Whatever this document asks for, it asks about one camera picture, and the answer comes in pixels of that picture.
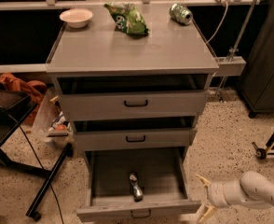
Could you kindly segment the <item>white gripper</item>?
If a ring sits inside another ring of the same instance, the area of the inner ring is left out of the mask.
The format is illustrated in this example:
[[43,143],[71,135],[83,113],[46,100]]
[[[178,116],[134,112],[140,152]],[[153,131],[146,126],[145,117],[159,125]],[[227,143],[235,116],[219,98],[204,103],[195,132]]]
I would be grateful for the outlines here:
[[227,183],[211,182],[207,178],[196,175],[196,178],[207,188],[207,198],[211,204],[204,204],[199,211],[197,224],[205,224],[213,215],[216,214],[217,208],[229,207],[226,199]]

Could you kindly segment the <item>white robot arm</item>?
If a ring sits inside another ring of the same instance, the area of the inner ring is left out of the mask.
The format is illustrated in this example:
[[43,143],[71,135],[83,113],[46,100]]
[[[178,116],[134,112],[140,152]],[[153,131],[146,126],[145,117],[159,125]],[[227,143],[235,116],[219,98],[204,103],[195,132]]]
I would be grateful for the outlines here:
[[205,204],[197,220],[204,224],[220,208],[239,205],[249,209],[268,209],[274,207],[274,184],[254,171],[243,173],[233,181],[212,182],[197,175],[206,189],[208,204]]

